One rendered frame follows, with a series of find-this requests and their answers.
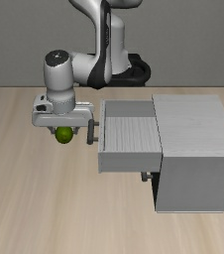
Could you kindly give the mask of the green lime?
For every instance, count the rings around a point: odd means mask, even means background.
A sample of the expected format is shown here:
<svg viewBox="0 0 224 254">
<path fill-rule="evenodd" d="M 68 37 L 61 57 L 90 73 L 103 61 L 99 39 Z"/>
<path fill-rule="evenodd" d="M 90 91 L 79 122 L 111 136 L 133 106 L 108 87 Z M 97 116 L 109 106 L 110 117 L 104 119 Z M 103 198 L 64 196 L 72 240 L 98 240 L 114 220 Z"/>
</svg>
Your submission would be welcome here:
<svg viewBox="0 0 224 254">
<path fill-rule="evenodd" d="M 70 127 L 57 127 L 56 140 L 61 144 L 67 144 L 73 138 L 73 131 Z"/>
</svg>

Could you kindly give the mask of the grey cabinet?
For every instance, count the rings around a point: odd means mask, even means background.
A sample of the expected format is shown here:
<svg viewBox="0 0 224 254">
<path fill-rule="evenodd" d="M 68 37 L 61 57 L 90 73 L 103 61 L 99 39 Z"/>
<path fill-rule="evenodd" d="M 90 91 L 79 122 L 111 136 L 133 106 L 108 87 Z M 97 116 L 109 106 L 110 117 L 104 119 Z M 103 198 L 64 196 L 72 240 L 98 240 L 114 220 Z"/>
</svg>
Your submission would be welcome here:
<svg viewBox="0 0 224 254">
<path fill-rule="evenodd" d="M 217 95 L 152 97 L 162 160 L 157 212 L 224 211 L 224 107 Z"/>
</svg>

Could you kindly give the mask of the grey open drawer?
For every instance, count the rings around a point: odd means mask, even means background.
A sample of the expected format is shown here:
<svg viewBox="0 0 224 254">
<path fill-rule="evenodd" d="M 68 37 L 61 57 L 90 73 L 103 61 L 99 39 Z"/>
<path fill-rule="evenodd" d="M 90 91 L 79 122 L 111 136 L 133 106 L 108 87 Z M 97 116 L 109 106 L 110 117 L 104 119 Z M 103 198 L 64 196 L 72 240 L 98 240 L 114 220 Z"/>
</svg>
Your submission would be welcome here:
<svg viewBox="0 0 224 254">
<path fill-rule="evenodd" d="M 100 102 L 99 173 L 158 173 L 163 157 L 152 100 Z"/>
</svg>

